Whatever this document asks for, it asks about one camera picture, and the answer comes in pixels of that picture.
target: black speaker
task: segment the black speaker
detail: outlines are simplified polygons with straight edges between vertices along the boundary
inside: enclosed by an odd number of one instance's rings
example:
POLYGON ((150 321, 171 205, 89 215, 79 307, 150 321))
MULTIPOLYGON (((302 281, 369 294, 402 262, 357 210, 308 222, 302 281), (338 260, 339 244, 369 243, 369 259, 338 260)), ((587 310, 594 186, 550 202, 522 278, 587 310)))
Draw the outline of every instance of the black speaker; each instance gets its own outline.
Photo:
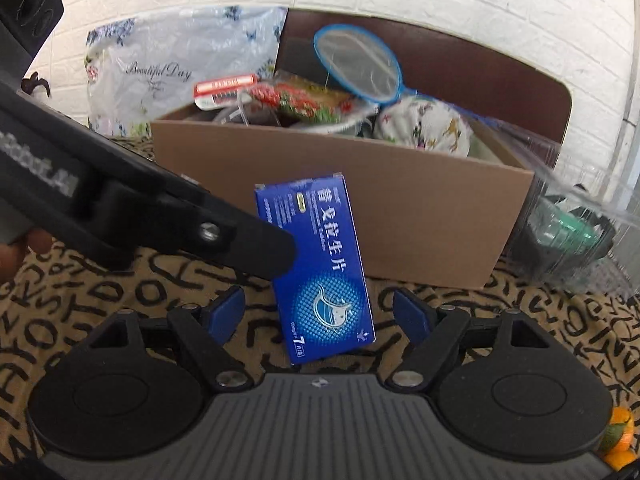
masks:
POLYGON ((60 21, 62 0, 0 0, 0 71, 19 88, 20 81, 60 21))

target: cardboard box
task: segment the cardboard box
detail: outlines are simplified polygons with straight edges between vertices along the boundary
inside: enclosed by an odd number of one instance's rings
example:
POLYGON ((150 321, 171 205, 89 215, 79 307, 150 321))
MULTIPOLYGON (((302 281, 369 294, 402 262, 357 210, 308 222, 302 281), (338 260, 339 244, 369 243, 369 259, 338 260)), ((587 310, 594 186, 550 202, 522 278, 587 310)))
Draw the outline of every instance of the cardboard box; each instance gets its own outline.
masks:
POLYGON ((381 140, 217 126, 188 105, 152 122, 156 161, 256 214, 255 184, 342 173, 367 276, 482 288, 511 233, 532 173, 483 123, 474 133, 502 163, 381 140))

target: floral plastic bag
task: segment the floral plastic bag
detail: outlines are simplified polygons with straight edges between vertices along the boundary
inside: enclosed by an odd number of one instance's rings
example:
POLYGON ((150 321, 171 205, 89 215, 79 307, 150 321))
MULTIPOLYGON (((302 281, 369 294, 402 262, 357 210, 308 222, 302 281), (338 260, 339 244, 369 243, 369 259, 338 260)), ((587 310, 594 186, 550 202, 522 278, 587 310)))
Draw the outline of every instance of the floral plastic bag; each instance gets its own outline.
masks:
POLYGON ((472 134, 455 109, 422 96, 407 96, 385 108, 373 131, 375 139, 456 156, 468 155, 472 134))
POLYGON ((193 102, 199 81, 273 75, 283 7, 193 7, 92 30, 85 59, 89 124, 105 136, 146 136, 149 122, 193 102))

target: black circular pad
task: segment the black circular pad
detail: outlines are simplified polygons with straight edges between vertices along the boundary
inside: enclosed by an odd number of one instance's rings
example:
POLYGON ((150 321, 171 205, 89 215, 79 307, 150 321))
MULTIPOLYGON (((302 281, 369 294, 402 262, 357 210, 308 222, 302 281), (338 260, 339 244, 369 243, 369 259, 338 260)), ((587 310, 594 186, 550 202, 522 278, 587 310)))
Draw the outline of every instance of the black circular pad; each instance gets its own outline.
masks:
POLYGON ((508 348, 452 371, 437 404, 469 445, 519 462, 555 462, 598 445, 611 398, 562 348, 508 348))
POLYGON ((495 402, 515 415, 550 415, 566 401, 562 384, 536 374, 515 374, 499 379, 492 393, 495 402))
POLYGON ((159 449, 184 433, 204 403, 198 381, 148 356, 110 350, 63 360, 36 384, 28 413, 45 449, 117 460, 159 449))
POLYGON ((23 0, 18 9, 17 21, 22 27, 38 13, 45 0, 23 0))
POLYGON ((74 402, 88 415, 125 415, 142 406, 148 394, 145 381, 135 376, 105 374, 80 384, 74 402))

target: human hand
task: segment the human hand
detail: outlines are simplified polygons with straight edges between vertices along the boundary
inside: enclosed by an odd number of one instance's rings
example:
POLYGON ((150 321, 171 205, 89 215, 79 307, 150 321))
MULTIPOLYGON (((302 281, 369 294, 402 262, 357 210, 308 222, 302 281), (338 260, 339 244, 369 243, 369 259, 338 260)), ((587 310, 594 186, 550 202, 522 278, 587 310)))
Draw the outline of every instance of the human hand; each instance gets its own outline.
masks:
POLYGON ((12 280, 22 265, 28 248, 38 254, 48 253, 53 240, 42 229, 32 229, 21 240, 12 245, 0 245, 0 284, 12 280))

